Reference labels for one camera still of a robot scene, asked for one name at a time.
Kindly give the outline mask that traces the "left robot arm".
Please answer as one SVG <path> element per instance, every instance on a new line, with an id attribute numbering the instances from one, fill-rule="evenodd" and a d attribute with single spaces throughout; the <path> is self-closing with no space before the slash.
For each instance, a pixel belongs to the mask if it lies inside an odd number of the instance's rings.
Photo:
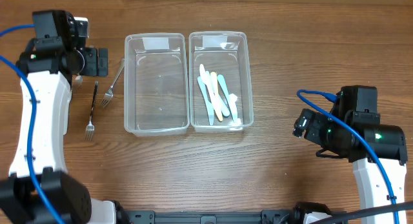
<path id="1" fill-rule="evenodd" d="M 69 176 L 63 137 L 68 128 L 72 77 L 96 76 L 102 64 L 84 37 L 32 39 L 16 63 L 23 112 L 8 179 L 1 181 L 1 210 L 12 223 L 117 223 L 117 205 L 90 196 Z"/>

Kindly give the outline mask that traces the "pale blue plastic knife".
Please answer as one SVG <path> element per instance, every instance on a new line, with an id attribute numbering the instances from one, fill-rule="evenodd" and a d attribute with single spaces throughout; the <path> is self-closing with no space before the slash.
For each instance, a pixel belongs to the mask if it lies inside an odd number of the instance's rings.
<path id="1" fill-rule="evenodd" d="M 230 113 L 234 123 L 237 123 L 238 113 L 236 107 L 237 96 L 235 94 L 230 94 L 227 88 L 227 84 L 223 75 L 219 74 L 217 76 L 218 83 L 226 97 L 227 104 L 229 105 Z"/>

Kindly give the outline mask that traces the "white plastic utensil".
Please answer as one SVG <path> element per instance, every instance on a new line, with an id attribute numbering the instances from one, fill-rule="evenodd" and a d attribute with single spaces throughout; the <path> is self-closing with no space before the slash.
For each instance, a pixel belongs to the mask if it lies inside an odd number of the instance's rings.
<path id="1" fill-rule="evenodd" d="M 207 87 L 212 106 L 213 106 L 213 108 L 216 108 L 215 94 L 214 94 L 214 91 L 213 91 L 213 88 L 212 88 L 211 80 L 210 80 L 210 77 L 207 75 L 205 67 L 204 67 L 203 64 L 199 65 L 199 73 L 200 73 L 202 81 L 204 82 L 204 84 Z"/>

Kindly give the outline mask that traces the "black handled metal fork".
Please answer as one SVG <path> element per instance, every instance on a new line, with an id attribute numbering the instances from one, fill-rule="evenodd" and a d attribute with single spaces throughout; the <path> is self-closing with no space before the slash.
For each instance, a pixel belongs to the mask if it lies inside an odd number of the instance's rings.
<path id="1" fill-rule="evenodd" d="M 98 91 L 98 86 L 99 86 L 99 82 L 95 81 L 94 83 L 94 93 L 93 93 L 93 97 L 92 97 L 92 104 L 91 104 L 91 110 L 90 110 L 90 115 L 89 115 L 89 122 L 85 128 L 85 141 L 91 141 L 93 139 L 93 135 L 94 135 L 94 130 L 95 127 L 93 125 L 93 115 L 94 115 L 94 109 L 96 106 L 96 99 L 97 99 L 97 91 Z"/>

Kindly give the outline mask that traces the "yellow plastic knife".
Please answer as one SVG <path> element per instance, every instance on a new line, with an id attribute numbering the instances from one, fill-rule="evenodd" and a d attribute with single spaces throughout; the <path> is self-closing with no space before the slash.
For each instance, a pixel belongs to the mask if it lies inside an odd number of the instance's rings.
<path id="1" fill-rule="evenodd" d="M 218 118 L 219 121 L 223 120 L 223 115 L 222 115 L 222 111 L 221 111 L 221 103 L 219 101 L 219 92 L 218 92 L 218 81 L 217 81 L 217 73 L 216 72 L 211 72 L 210 73 L 210 78 L 211 78 L 211 84 L 212 84 L 212 88 L 214 91 L 214 110 L 216 113 L 216 116 Z"/>

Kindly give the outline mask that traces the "light blue plastic knife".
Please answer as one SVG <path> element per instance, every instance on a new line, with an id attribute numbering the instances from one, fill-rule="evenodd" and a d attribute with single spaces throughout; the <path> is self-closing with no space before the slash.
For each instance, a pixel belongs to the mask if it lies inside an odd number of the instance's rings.
<path id="1" fill-rule="evenodd" d="M 206 111 L 207 111 L 207 115 L 208 115 L 208 123 L 209 123 L 210 126 L 212 126 L 214 124 L 214 109 L 213 109 L 212 103 L 208 99 L 206 85 L 204 84 L 203 80 L 201 79 L 201 76 L 197 77 L 197 82 L 198 82 L 198 85 L 200 87 L 200 90 L 201 90 L 201 93 L 203 95 L 203 99 L 204 99 L 204 102 L 205 102 Z"/>

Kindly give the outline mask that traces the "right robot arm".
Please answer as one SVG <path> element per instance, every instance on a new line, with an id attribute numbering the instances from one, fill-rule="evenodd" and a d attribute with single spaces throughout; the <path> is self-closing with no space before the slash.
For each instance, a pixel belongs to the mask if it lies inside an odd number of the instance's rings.
<path id="1" fill-rule="evenodd" d="M 362 209 L 404 202 L 405 135 L 398 126 L 382 125 L 379 114 L 348 110 L 328 117 L 305 108 L 293 134 L 319 145 L 318 157 L 352 164 Z"/>

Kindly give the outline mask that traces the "metal utensil handle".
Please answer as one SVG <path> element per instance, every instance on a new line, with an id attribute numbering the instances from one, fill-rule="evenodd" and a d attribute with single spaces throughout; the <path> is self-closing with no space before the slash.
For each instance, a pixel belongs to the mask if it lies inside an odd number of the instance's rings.
<path id="1" fill-rule="evenodd" d="M 77 90 L 83 83 L 83 77 L 78 75 L 72 80 L 72 90 Z"/>

